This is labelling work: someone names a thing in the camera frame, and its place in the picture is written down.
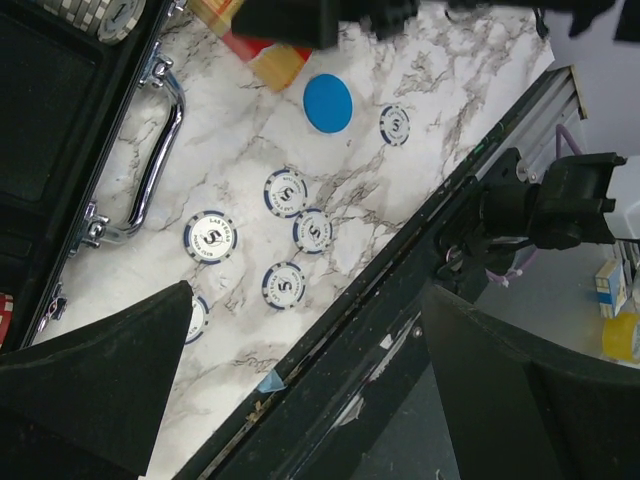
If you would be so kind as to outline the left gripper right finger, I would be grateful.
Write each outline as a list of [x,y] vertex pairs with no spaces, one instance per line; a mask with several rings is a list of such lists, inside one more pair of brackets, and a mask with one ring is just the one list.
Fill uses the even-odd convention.
[[639,372],[542,339],[438,285],[421,323],[463,479],[636,479]]

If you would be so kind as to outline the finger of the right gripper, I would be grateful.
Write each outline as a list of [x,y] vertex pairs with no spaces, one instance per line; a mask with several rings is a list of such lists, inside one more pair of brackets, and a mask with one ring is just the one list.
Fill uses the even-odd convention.
[[232,18],[236,36],[295,47],[337,45],[340,2],[331,0],[246,0]]

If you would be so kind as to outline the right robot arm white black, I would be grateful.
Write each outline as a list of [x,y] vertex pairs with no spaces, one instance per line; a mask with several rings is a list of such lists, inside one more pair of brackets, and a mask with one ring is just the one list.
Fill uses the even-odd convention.
[[[234,34],[314,50],[338,43],[342,22],[362,23],[379,40],[403,33],[419,1],[245,1]],[[567,250],[582,243],[639,240],[637,159],[616,153],[575,154],[554,161],[540,183],[478,189],[442,231],[444,263],[435,278],[461,274],[526,247]]]

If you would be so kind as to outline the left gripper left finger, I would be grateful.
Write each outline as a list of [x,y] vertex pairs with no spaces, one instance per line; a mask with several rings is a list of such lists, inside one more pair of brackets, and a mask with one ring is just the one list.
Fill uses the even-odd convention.
[[175,283],[1,357],[4,479],[146,475],[192,317]]

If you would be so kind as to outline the blue round dealer button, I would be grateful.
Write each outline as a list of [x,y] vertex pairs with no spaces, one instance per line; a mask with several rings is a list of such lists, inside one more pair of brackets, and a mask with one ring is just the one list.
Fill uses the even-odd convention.
[[343,80],[332,74],[319,74],[311,78],[304,89],[303,110],[316,130],[336,134],[351,122],[354,106]]

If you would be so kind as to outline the red playing card deck box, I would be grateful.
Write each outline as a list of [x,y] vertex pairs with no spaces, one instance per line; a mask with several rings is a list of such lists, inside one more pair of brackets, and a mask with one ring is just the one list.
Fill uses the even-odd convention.
[[312,51],[267,40],[236,36],[231,31],[239,0],[192,0],[189,8],[272,91],[287,89],[304,68]]

